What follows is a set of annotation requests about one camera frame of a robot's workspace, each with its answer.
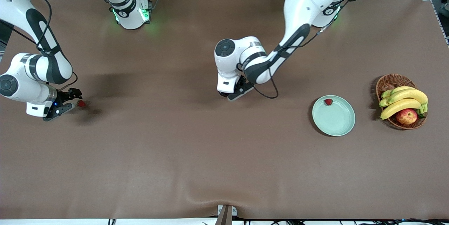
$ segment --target white bracket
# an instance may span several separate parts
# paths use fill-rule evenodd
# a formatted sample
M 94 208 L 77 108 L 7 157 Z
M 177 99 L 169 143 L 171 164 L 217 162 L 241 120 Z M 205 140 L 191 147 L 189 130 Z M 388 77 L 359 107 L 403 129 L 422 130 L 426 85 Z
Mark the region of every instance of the white bracket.
M 221 209 L 223 208 L 223 205 L 218 205 L 218 212 L 217 215 L 220 215 Z M 231 206 L 232 208 L 232 216 L 237 216 L 237 209 L 234 206 Z

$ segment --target red apple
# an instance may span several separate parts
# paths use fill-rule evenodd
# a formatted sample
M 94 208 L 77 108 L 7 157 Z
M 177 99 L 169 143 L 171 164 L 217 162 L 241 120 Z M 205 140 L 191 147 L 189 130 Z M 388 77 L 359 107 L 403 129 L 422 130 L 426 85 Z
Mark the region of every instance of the red apple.
M 396 120 L 404 125 L 410 125 L 418 119 L 418 114 L 413 109 L 404 109 L 396 113 Z

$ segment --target round plate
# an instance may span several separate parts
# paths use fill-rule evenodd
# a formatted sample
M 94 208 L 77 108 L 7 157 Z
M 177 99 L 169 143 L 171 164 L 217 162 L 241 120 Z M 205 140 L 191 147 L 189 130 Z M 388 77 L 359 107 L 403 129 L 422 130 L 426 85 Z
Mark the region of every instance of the round plate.
M 332 105 L 326 105 L 326 99 L 333 100 Z M 353 107 L 345 99 L 335 95 L 319 98 L 313 105 L 311 114 L 316 126 L 334 137 L 348 134 L 356 123 Z

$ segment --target brown woven basket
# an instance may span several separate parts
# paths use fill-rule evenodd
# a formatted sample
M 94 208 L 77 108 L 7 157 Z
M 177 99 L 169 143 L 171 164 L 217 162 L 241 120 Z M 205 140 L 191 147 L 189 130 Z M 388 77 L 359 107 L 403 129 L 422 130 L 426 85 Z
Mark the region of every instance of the brown woven basket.
M 415 83 L 413 83 L 410 79 L 408 79 L 406 76 L 402 76 L 399 74 L 388 74 L 385 75 L 383 77 L 381 77 L 376 84 L 376 94 L 377 94 L 377 99 L 382 100 L 382 93 L 385 92 L 386 90 L 390 90 L 390 89 L 395 89 L 396 87 L 399 86 L 411 86 L 413 88 L 416 88 Z M 388 118 L 388 121 L 393 124 L 393 126 L 396 126 L 400 129 L 417 129 L 420 126 L 422 126 L 425 123 L 425 120 L 427 118 L 420 118 L 417 121 L 415 121 L 413 124 L 410 125 L 403 125 L 401 123 L 399 123 L 396 120 L 396 117 L 390 117 Z

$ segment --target brown table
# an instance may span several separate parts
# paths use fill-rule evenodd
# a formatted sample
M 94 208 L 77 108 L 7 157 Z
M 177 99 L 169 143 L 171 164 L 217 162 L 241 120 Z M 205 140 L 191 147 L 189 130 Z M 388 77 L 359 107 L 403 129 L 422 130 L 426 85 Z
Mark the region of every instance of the brown table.
M 135 31 L 102 0 L 49 1 L 90 106 L 45 123 L 0 98 L 0 218 L 206 217 L 219 204 L 254 219 L 449 218 L 449 58 L 429 1 L 348 4 L 276 73 L 278 99 L 234 103 L 215 90 L 214 46 L 254 35 L 270 51 L 283 0 L 160 0 Z M 0 71 L 22 51 L 36 50 L 13 35 Z M 430 97 L 422 128 L 377 120 L 372 82 L 387 73 Z M 346 136 L 311 122 L 326 94 L 356 112 Z

